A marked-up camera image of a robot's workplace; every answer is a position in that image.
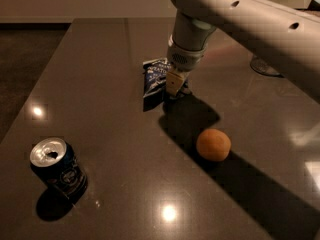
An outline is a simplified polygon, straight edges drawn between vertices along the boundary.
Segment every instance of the can label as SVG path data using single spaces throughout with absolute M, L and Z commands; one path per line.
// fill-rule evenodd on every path
M 38 143 L 30 154 L 31 169 L 48 186 L 72 199 L 83 193 L 87 177 L 80 169 L 68 143 L 49 138 Z

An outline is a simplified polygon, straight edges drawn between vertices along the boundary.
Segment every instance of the can lid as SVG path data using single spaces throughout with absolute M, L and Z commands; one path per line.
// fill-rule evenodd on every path
M 48 138 L 40 141 L 30 153 L 30 161 L 37 167 L 56 164 L 65 155 L 67 145 L 60 138 Z

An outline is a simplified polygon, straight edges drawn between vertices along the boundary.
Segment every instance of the soda can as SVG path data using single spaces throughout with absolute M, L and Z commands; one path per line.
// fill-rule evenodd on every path
M 50 188 L 70 201 L 78 200 L 87 188 L 87 176 L 80 169 L 74 151 L 60 138 L 39 142 L 30 154 L 31 169 Z

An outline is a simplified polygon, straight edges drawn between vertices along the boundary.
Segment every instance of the black can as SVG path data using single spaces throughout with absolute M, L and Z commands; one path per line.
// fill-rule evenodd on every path
M 74 151 L 60 138 L 39 142 L 30 154 L 31 169 L 50 188 L 70 201 L 78 200 L 87 188 L 87 176 L 80 169 Z

